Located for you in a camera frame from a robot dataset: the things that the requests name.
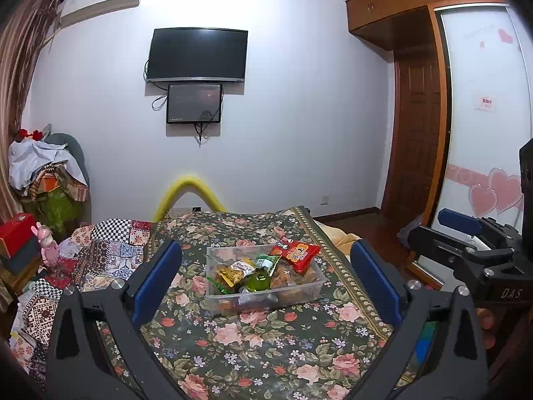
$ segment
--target red snack package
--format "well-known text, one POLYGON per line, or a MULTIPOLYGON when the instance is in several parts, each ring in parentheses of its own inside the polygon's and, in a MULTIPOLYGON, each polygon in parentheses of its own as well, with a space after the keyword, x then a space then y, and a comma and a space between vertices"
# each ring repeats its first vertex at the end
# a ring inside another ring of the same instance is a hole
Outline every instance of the red snack package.
POLYGON ((320 247, 305 244, 298 240, 281 238, 270 251, 270 255, 280 255, 284 260, 292 265, 298 274, 305 274, 309 263, 314 256, 320 252, 320 247))

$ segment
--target black cable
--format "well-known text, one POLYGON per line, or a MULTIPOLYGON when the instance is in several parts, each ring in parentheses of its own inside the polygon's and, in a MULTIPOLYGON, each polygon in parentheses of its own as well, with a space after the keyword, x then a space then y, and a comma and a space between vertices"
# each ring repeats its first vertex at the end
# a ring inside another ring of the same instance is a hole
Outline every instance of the black cable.
POLYGON ((164 90, 165 92, 169 92, 169 88, 164 88, 164 87, 161 87, 161 86, 158 86, 156 84, 155 81, 148 81, 148 60, 146 60, 146 63, 145 63, 145 72, 143 74, 143 78, 145 79, 145 82, 149 82, 150 84, 153 84, 154 86, 156 86, 157 88, 160 88, 161 90, 164 90))
POLYGON ((209 119, 209 121, 205 124, 205 127, 204 127, 204 122, 199 122, 199 123, 194 123, 195 125, 195 131, 196 133, 198 134, 198 141, 200 143, 200 145, 202 145, 202 134, 204 133, 204 131, 207 129, 207 127, 209 126, 209 124, 213 121, 213 119, 215 118, 215 116, 220 113, 220 119, 222 119, 222 107, 224 105, 224 87, 222 87, 222 84, 220 84, 220 90, 221 90, 221 98, 220 98, 220 106, 219 106, 219 109, 211 116, 211 119, 209 119))
POLYGON ((163 106, 165 105, 167 99, 169 98, 169 94, 168 93, 165 93, 164 95, 161 95, 159 96, 157 99, 154 99, 153 102, 152 102, 152 109, 154 111, 159 111, 161 108, 163 108, 163 106), (165 98, 164 101, 161 102, 161 105, 155 105, 155 103, 161 99, 165 98))
POLYGON ((154 81, 148 81, 148 79, 147 79, 147 76, 148 76, 148 69, 147 69, 147 68, 148 68, 148 60, 146 60, 146 63, 145 63, 145 70, 144 70, 144 72, 143 72, 143 78, 145 79, 145 82, 146 82, 146 83, 149 82, 150 84, 153 84, 154 86, 156 86, 157 88, 159 88, 159 89, 161 89, 161 90, 163 90, 163 91, 165 92, 165 94, 159 96, 157 99, 154 99, 154 100, 152 101, 152 109, 153 109, 154 111, 159 111, 161 108, 163 108, 163 106, 165 105, 167 99, 169 98, 169 88, 168 88, 168 87, 167 87, 167 88, 164 88, 164 87, 158 86, 154 81), (165 98, 165 100, 162 101, 160 105, 156 105, 156 102, 157 102, 157 101, 160 101, 160 100, 163 99, 163 98, 165 98))

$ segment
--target small monitor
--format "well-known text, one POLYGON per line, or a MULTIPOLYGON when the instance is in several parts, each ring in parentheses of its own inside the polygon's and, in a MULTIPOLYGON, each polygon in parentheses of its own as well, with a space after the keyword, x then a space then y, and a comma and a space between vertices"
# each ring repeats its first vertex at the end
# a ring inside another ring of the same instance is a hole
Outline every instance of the small monitor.
POLYGON ((170 84, 167 124, 220 123, 221 84, 170 84))

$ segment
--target baseboard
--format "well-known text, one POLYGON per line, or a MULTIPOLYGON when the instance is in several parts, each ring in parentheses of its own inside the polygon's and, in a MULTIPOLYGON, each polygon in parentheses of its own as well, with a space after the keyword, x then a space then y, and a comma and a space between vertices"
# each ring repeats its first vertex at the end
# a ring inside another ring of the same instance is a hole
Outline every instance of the baseboard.
POLYGON ((359 209, 358 211, 334 213, 331 215, 324 216, 315 216, 313 219, 320 222, 329 222, 329 221, 338 221, 345 220, 346 218, 352 218, 354 216, 368 215, 369 213, 379 213, 379 207, 366 207, 364 209, 359 209))

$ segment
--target red box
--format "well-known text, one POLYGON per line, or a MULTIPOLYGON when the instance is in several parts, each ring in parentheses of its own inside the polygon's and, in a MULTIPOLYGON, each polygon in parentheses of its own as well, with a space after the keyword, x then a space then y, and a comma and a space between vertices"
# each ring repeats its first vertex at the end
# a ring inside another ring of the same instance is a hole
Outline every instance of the red box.
POLYGON ((30 213, 18 213, 0 226, 0 254, 12 258, 34 234, 35 218, 30 213))

